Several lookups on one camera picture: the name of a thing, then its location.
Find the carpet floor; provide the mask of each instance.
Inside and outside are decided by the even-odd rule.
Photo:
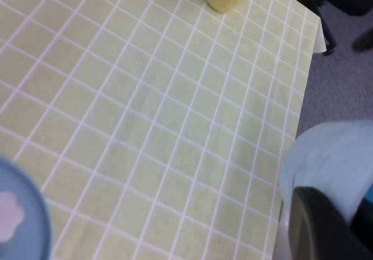
[[[326,3],[321,14],[337,47],[330,56],[312,58],[298,135],[325,121],[373,118],[373,50],[351,48],[355,38],[373,27],[373,11],[354,17]]]

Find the light blue fabric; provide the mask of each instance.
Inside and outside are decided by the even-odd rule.
[[[280,189],[290,210],[297,186],[322,191],[350,223],[373,182],[373,121],[327,122],[303,133],[286,154]]]

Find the table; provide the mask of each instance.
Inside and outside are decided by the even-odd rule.
[[[320,19],[295,0],[0,0],[0,152],[54,259],[271,258]]]

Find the blue bowl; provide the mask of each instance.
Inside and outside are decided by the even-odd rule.
[[[51,217],[36,184],[18,166],[0,157],[0,191],[17,196],[24,220],[15,235],[0,244],[1,260],[49,260],[52,250]]]

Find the chair leg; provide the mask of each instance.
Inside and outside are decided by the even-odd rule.
[[[333,37],[333,34],[330,31],[328,25],[324,21],[318,7],[314,3],[312,3],[312,4],[309,5],[308,8],[311,11],[313,11],[313,13],[315,13],[316,15],[318,15],[321,18],[322,31],[324,33],[324,37],[328,41],[328,44],[326,45],[326,51],[323,54],[324,54],[324,56],[328,56],[328,55],[330,55],[334,52],[335,47],[337,46],[337,42],[336,42],[335,38]]]

